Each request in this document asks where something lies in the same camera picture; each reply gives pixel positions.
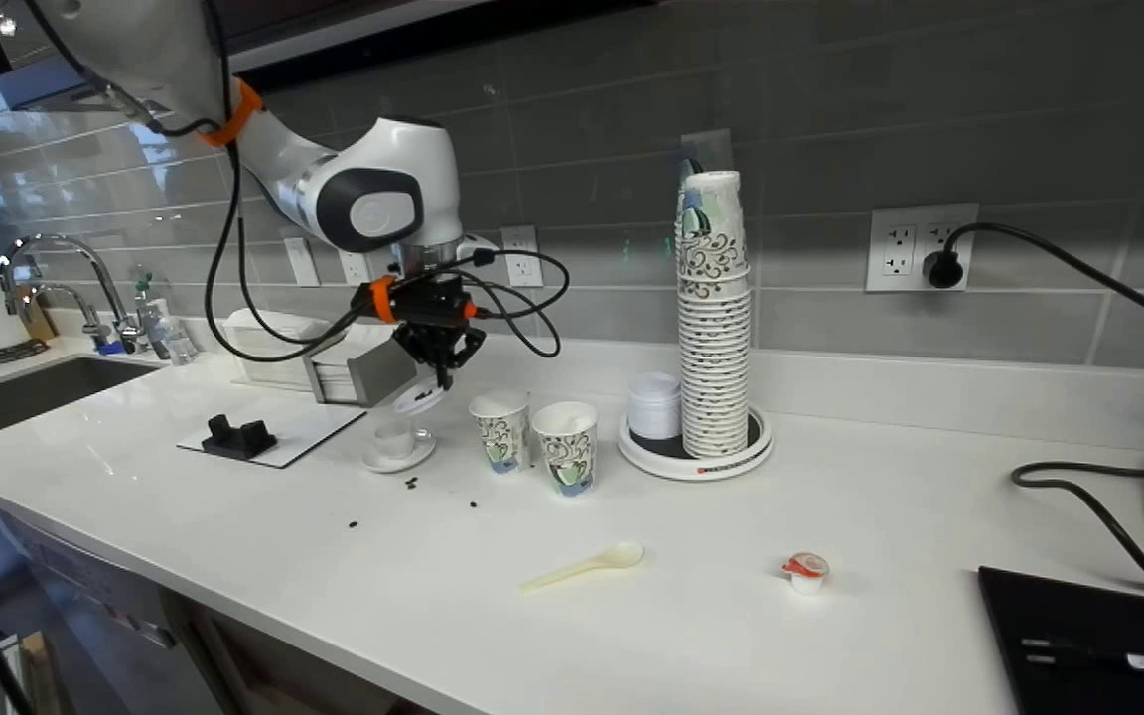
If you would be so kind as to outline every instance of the faucet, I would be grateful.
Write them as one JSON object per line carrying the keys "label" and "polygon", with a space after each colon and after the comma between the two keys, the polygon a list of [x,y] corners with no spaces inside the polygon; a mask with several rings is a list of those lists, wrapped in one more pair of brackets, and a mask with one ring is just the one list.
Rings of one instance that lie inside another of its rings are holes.
{"label": "faucet", "polygon": [[[144,334],[144,325],[129,313],[120,290],[110,286],[110,274],[108,274],[102,260],[100,260],[87,241],[81,241],[81,239],[53,239],[53,236],[22,236],[22,239],[11,241],[11,251],[0,254],[0,269],[11,269],[15,260],[23,260],[23,254],[31,254],[31,251],[39,251],[39,245],[48,245],[48,251],[71,251],[71,254],[87,260],[87,265],[92,265],[92,274],[96,274],[96,282],[100,282],[100,290],[102,290],[102,303],[108,303],[108,311],[110,311],[110,330],[114,330],[114,337],[122,343],[129,352],[144,352],[144,350],[149,350],[149,334]],[[81,311],[85,311],[85,319],[87,319],[87,334],[100,343],[108,330],[100,325],[96,311],[85,306],[85,303],[81,303]]]}

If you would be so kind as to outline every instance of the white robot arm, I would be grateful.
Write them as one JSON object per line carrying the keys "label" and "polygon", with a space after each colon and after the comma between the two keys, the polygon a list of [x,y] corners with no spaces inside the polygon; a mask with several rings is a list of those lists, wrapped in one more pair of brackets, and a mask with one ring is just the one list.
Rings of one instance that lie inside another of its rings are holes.
{"label": "white robot arm", "polygon": [[222,102],[222,60],[204,0],[28,0],[71,62],[110,82],[140,119],[167,134],[198,133],[238,143],[242,166],[276,205],[338,251],[407,241],[451,260],[463,241],[456,156],[445,126],[377,119],[353,147],[294,134],[260,96]]}

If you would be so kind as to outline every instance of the gray tile wall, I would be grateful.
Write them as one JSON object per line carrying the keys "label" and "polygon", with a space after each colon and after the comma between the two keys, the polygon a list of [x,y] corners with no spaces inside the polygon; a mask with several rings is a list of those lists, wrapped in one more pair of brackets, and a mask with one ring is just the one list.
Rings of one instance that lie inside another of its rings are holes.
{"label": "gray tile wall", "polygon": [[[1012,241],[983,241],[968,296],[864,296],[876,205],[983,203],[1144,286],[1144,3],[1137,0],[663,0],[269,96],[321,143],[377,113],[451,123],[465,224],[539,227],[577,269],[565,334],[674,343],[674,134],[733,126],[747,176],[757,343],[768,350],[1144,364],[1144,313]],[[222,224],[228,166],[100,113],[0,108],[0,236],[92,236],[129,282],[185,311]],[[251,187],[260,297],[292,286]],[[64,254],[64,282],[87,286]]]}

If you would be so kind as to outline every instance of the kitchen counter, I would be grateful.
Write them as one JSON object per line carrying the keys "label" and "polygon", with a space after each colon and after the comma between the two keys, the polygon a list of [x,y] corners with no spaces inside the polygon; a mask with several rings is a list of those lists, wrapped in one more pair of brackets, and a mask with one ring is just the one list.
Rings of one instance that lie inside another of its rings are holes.
{"label": "kitchen counter", "polygon": [[[1144,375],[757,352],[776,458],[669,486],[614,442],[629,376],[674,362],[608,343],[538,362],[494,337],[424,416],[441,449],[408,490],[367,468],[367,423],[294,468],[174,449],[211,412],[309,404],[204,359],[6,428],[0,507],[435,711],[496,715],[1012,711],[972,568],[1142,576],[1092,514],[1004,473],[1144,460]],[[570,499],[494,478],[465,416],[489,387],[602,404],[602,486]],[[1090,490],[1144,535],[1144,490]],[[614,539],[653,560],[517,593]],[[776,576],[802,550],[833,564],[812,600]]]}

